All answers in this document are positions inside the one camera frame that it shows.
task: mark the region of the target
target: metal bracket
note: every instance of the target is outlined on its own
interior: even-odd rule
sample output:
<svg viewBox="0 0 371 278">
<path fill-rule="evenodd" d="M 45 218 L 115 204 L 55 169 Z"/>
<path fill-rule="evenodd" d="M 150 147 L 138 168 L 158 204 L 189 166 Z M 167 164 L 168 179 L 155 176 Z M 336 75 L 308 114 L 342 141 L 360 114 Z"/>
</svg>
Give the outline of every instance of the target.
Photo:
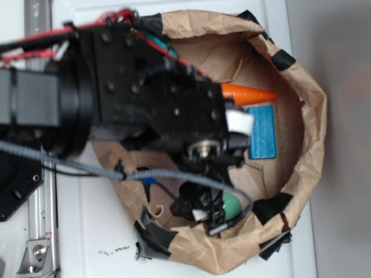
<svg viewBox="0 0 371 278">
<path fill-rule="evenodd" d="M 17 278 L 45 277 L 53 272 L 50 240 L 29 240 Z"/>
</svg>

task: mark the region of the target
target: debris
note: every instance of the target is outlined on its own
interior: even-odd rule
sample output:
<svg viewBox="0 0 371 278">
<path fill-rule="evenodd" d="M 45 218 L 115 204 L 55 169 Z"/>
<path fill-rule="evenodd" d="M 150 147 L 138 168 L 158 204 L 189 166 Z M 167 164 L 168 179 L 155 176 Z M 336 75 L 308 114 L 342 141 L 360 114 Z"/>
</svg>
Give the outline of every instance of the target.
<svg viewBox="0 0 371 278">
<path fill-rule="evenodd" d="M 119 247 L 119 248 L 116 248 L 115 251 L 118 252 L 118 251 L 121 251 L 121 250 L 128 249 L 129 247 L 130 247 L 130 246 Z M 103 250 L 99 251 L 98 253 L 101 254 L 101 255 L 107 255 L 108 257 L 109 257 L 110 255 L 113 255 L 113 254 L 114 254 L 113 251 L 112 251 L 112 252 L 107 252 L 107 251 L 103 251 Z"/>
</svg>

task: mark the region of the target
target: black tape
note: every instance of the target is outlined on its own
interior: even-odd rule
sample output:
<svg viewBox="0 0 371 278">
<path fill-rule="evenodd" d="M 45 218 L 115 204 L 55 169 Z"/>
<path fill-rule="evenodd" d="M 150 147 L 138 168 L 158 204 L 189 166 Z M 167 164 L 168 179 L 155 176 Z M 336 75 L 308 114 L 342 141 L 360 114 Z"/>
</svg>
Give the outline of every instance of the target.
<svg viewBox="0 0 371 278">
<path fill-rule="evenodd" d="M 284 243 L 290 243 L 291 238 L 291 232 L 286 231 L 281 235 L 275 237 L 274 239 L 262 243 L 260 245 L 261 252 L 259 254 L 259 257 L 268 261 L 268 259 L 273 255 L 274 252 L 279 252 L 279 249 Z"/>
<path fill-rule="evenodd" d="M 155 14 L 153 16 L 143 16 L 141 18 L 141 23 L 148 29 L 155 31 L 158 34 L 162 34 L 163 24 L 162 16 L 160 13 Z"/>
<path fill-rule="evenodd" d="M 237 15 L 237 17 L 239 17 L 240 19 L 250 20 L 260 25 L 259 21 L 257 21 L 256 17 L 249 10 L 245 10 L 243 13 L 240 13 L 239 15 Z M 268 39 L 271 43 L 274 44 L 273 40 L 269 37 L 267 32 L 263 31 L 261 34 L 263 35 L 264 39 Z"/>
<path fill-rule="evenodd" d="M 295 64 L 296 60 L 289 53 L 281 49 L 272 56 L 272 62 L 279 71 L 284 71 Z"/>
<path fill-rule="evenodd" d="M 145 229 L 138 221 L 134 224 L 134 230 L 140 245 L 140 248 L 138 248 L 139 256 L 168 260 L 171 255 L 168 248 L 178 232 L 168 231 L 156 226 L 146 208 L 143 209 L 141 220 L 146 227 Z"/>
<path fill-rule="evenodd" d="M 254 202 L 253 212 L 264 225 L 277 214 L 281 213 L 291 201 L 292 195 L 278 193 L 271 199 Z"/>
</svg>

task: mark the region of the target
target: white tape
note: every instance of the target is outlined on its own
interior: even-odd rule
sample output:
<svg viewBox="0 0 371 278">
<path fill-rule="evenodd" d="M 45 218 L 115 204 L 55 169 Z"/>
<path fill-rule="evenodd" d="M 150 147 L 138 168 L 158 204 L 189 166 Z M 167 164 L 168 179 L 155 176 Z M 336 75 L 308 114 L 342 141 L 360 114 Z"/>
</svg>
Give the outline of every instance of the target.
<svg viewBox="0 0 371 278">
<path fill-rule="evenodd" d="M 251 136 L 254 126 L 254 116 L 239 110 L 227 110 L 228 131 Z"/>
</svg>

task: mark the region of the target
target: gray wall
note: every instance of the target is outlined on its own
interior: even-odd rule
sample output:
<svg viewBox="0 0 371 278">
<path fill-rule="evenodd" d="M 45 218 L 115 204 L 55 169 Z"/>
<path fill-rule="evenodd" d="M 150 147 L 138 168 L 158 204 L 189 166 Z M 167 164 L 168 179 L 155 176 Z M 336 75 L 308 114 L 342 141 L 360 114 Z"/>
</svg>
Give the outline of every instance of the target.
<svg viewBox="0 0 371 278">
<path fill-rule="evenodd" d="M 318 277 L 371 277 L 371 1 L 286 1 L 294 56 L 329 96 L 311 199 Z"/>
</svg>

